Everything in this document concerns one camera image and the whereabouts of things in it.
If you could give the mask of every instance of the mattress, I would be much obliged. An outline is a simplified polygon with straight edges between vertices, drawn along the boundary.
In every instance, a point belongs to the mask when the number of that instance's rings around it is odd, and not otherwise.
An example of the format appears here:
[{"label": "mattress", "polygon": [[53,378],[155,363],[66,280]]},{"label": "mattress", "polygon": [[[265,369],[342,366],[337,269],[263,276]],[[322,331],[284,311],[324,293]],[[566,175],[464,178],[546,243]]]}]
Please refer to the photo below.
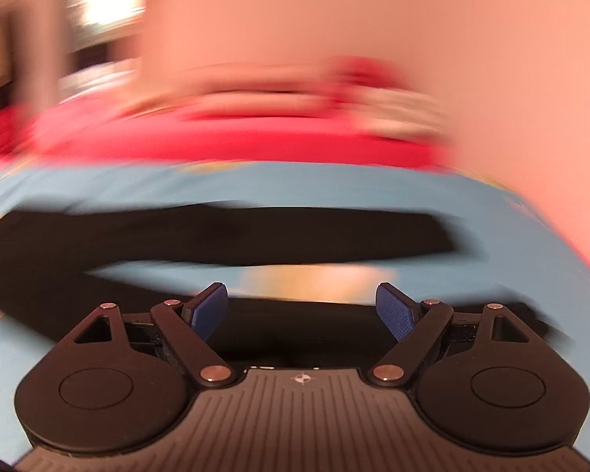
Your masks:
[{"label": "mattress", "polygon": [[[451,304],[514,294],[557,328],[557,351],[590,387],[590,269],[530,206],[511,192],[461,175],[389,167],[290,162],[207,165],[29,165],[0,175],[0,217],[29,208],[87,214],[229,201],[253,207],[356,208],[441,215],[472,253],[347,264],[225,267],[133,261],[90,272],[149,289],[197,291],[213,281],[232,295],[373,304],[379,282],[414,299]],[[328,293],[322,282],[346,282]],[[0,457],[15,461],[28,442],[13,411],[18,381],[52,343],[0,319]],[[590,458],[590,414],[576,443]]]},{"label": "mattress", "polygon": [[368,135],[345,118],[228,118],[192,120],[184,110],[118,119],[109,101],[93,92],[39,116],[30,151],[80,160],[255,160],[388,165],[425,168],[442,150]]}]

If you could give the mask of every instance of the silver rivet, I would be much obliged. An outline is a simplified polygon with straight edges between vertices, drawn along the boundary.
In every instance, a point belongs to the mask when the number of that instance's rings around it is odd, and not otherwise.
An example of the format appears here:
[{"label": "silver rivet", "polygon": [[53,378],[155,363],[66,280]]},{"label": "silver rivet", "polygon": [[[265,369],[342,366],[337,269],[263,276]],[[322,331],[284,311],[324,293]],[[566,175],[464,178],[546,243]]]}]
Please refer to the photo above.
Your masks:
[{"label": "silver rivet", "polygon": [[382,381],[395,381],[404,376],[404,369],[394,364],[377,365],[374,368],[374,376]]},{"label": "silver rivet", "polygon": [[200,374],[206,381],[223,381],[231,376],[231,371],[224,365],[208,365],[201,370]]}]

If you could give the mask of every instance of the black fabric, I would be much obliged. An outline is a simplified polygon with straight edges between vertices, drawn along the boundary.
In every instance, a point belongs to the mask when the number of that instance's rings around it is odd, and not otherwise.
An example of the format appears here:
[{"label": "black fabric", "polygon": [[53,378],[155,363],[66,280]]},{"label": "black fabric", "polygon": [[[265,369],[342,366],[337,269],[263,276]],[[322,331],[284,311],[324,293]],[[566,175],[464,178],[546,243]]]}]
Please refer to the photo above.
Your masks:
[{"label": "black fabric", "polygon": [[0,220],[0,309],[58,340],[101,302],[147,312],[180,298],[87,274],[118,261],[256,266],[455,251],[441,222],[420,213],[214,205],[85,215],[20,209]]}]

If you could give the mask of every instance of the blue textured pad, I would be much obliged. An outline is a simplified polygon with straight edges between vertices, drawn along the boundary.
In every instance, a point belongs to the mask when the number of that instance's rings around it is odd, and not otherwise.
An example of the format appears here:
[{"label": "blue textured pad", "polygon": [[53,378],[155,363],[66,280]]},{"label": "blue textured pad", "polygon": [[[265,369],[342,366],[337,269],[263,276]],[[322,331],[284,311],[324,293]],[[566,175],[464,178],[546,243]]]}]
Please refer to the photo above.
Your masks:
[{"label": "blue textured pad", "polygon": [[376,290],[376,313],[398,341],[415,327],[411,309],[382,286]]},{"label": "blue textured pad", "polygon": [[227,312],[227,289],[221,286],[208,296],[192,313],[190,327],[203,340],[208,340],[212,332]]}]

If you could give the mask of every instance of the blue bed sheet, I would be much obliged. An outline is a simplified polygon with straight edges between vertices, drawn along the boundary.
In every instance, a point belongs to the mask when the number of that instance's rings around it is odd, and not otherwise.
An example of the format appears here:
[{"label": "blue bed sheet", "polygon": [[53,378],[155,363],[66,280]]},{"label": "blue bed sheet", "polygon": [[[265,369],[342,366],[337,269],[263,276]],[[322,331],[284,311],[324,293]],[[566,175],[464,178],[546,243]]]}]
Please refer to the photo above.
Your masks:
[{"label": "blue bed sheet", "polygon": [[[415,299],[489,298],[507,289],[531,300],[570,337],[558,351],[590,387],[590,269],[510,192],[459,175],[323,164],[256,163],[211,173],[176,166],[33,166],[0,176],[0,216],[22,204],[84,213],[217,201],[441,213],[471,254],[367,264],[382,268],[385,280]],[[230,291],[254,295],[245,283],[250,270],[132,262],[92,274],[179,293],[218,280]],[[373,303],[373,294],[356,302]],[[7,461],[28,449],[13,412],[14,389],[50,346],[0,320],[0,457]],[[576,445],[590,458],[590,415]]]}]

